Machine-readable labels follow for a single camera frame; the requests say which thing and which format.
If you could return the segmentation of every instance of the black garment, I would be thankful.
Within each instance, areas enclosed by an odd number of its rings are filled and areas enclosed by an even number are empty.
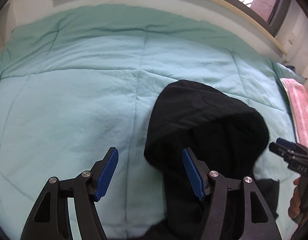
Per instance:
[[[191,147],[211,170],[241,180],[254,178],[253,165],[268,141],[262,116],[242,101],[198,82],[169,84],[154,105],[144,151],[147,161],[163,173],[167,218],[138,240],[195,237],[207,203],[193,193],[182,163],[184,148]],[[224,221],[228,228],[233,207],[235,199],[229,199]],[[222,239],[229,240],[229,235],[225,231]]]

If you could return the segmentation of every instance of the bed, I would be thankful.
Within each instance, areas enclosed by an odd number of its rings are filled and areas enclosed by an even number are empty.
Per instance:
[[[295,141],[283,77],[305,81],[227,30],[152,8],[78,7],[15,29],[0,54],[1,227],[19,239],[49,177],[75,177],[114,146],[119,163],[98,214],[109,239],[141,236],[166,212],[162,175],[143,157],[163,88],[210,85],[256,108],[270,141]],[[280,181],[277,225],[289,239],[298,175],[268,150],[254,173]],[[80,239],[73,203],[70,217]]]

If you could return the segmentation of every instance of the silver bolt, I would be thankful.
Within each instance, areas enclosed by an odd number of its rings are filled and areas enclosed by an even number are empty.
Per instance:
[[[247,183],[251,183],[253,181],[253,179],[251,177],[245,177],[244,180]]]
[[[52,178],[50,178],[49,179],[49,183],[51,183],[51,184],[53,184],[53,183],[55,183],[57,181],[57,178],[55,178],[55,177],[52,177]]]
[[[84,177],[84,178],[87,178],[87,177],[89,177],[91,175],[91,172],[90,171],[84,171],[83,173],[82,173],[82,176]]]
[[[210,175],[212,177],[217,177],[218,176],[218,172],[217,171],[210,171]]]

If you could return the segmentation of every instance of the light blue bedding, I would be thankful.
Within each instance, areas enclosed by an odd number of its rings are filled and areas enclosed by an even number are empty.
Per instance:
[[[73,178],[115,146],[119,163],[98,214],[108,238],[144,234],[166,212],[162,175],[143,157],[163,88],[179,79],[215,87],[256,108],[271,141],[294,141],[281,77],[297,78],[236,35],[148,8],[81,7],[14,30],[0,55],[1,227],[19,239],[49,177]],[[284,239],[297,175],[268,150],[254,171],[281,182]],[[72,204],[70,213],[79,239]]]

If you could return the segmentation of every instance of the wall outlet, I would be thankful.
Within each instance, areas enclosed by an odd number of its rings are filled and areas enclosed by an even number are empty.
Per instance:
[[[289,38],[289,43],[292,45],[295,43],[295,39],[296,39],[296,36],[294,33],[292,33],[291,37]]]

